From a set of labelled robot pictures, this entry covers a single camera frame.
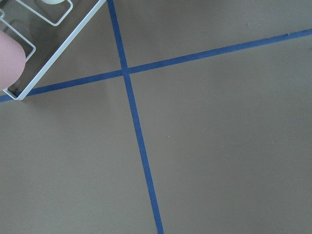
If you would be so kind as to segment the pink cup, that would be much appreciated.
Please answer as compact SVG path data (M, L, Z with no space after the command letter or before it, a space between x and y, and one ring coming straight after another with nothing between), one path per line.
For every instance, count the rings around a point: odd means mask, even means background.
M21 76L26 64L22 46L3 31L0 32L0 89L13 85Z

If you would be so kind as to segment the white cup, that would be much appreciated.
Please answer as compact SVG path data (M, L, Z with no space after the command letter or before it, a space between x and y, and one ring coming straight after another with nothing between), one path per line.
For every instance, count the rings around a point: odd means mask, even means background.
M42 0L46 4L54 5L64 2L64 0Z

